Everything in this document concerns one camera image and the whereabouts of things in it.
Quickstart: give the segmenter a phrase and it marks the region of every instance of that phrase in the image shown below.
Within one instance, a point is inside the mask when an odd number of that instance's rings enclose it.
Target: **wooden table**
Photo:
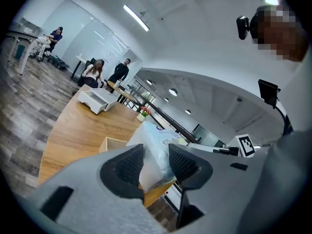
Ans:
[[[38,38],[34,34],[28,34],[28,33],[24,32],[24,29],[25,29],[25,26],[21,26],[21,25],[18,25],[16,23],[12,23],[11,26],[9,27],[7,33],[5,34],[7,37],[13,37],[14,38],[14,44],[11,48],[8,61],[11,60],[12,53],[14,51],[14,48],[15,48],[17,42],[19,41],[19,38],[28,39],[28,40],[32,41],[31,44],[27,48],[24,60],[20,66],[20,71],[19,71],[20,75],[22,75],[24,73],[24,69],[25,69],[26,62],[28,60],[28,56],[29,56],[30,51],[32,50],[32,48],[34,47],[35,42],[36,42],[34,40],[36,40]]]
[[[39,184],[68,164],[98,154],[106,137],[129,141],[141,124],[137,120],[138,112],[120,103],[116,103],[108,112],[94,114],[88,106],[77,100],[81,91],[90,89],[83,85],[56,121],[43,152]],[[172,183],[163,185],[144,194],[144,205],[150,206],[171,185]]]
[[[114,89],[115,91],[117,91],[118,93],[120,93],[123,97],[126,97],[127,99],[129,99],[129,100],[131,100],[131,101],[135,101],[135,100],[136,100],[132,95],[121,91],[119,88],[114,88],[115,83],[113,83],[113,82],[111,82],[111,81],[107,81],[107,84],[108,84],[112,89]]]

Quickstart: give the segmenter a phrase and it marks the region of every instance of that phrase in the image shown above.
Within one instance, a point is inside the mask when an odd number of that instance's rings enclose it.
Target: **long hair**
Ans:
[[[99,60],[102,62],[102,65],[101,65],[101,67],[97,68],[97,67],[96,67],[96,62],[99,61]],[[102,73],[103,66],[104,66],[104,63],[105,63],[104,60],[102,60],[102,59],[99,59],[99,60],[97,60],[97,61],[93,64],[93,67],[88,71],[88,73],[91,72],[91,73],[94,73],[94,74],[98,71],[97,80],[98,80],[98,78],[100,77],[100,75],[101,75],[101,73]]]

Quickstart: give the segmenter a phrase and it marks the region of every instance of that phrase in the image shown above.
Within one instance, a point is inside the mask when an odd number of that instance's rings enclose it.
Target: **person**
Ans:
[[[115,72],[114,74],[109,77],[109,81],[113,82],[113,83],[116,83],[116,81],[120,80],[120,81],[123,81],[126,79],[128,73],[129,73],[129,68],[128,68],[128,65],[130,64],[130,59],[127,58],[125,60],[125,62],[122,64],[118,64],[115,68]]]
[[[37,52],[39,51],[37,61],[38,62],[42,61],[42,56],[43,56],[44,50],[46,48],[51,48],[50,44],[55,45],[58,42],[58,40],[61,38],[62,32],[63,32],[63,27],[59,27],[57,30],[53,31],[52,34],[50,34],[50,35],[38,37],[36,39],[36,45],[30,51],[29,57],[35,58]]]
[[[258,46],[267,45],[283,59],[299,63],[278,99],[294,131],[312,129],[312,47],[306,31],[282,5],[260,6],[249,28]]]
[[[82,73],[83,83],[92,88],[98,88],[98,79],[106,86],[106,82],[102,78],[102,70],[104,66],[104,60],[97,60],[94,65],[90,64],[86,70]]]

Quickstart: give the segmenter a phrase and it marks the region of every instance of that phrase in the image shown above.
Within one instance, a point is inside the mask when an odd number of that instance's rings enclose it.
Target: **office chair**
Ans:
[[[58,39],[58,42],[59,42],[62,38],[63,38],[63,36],[60,34],[60,39]],[[44,50],[43,56],[42,56],[42,61],[44,61],[44,58],[45,58],[45,57],[47,57],[48,59],[50,59],[49,56],[48,56],[48,54],[47,54],[47,51],[49,51],[49,52],[51,53],[56,44],[57,44],[57,43],[52,42],[52,43],[50,44],[50,48],[46,48],[46,49]]]

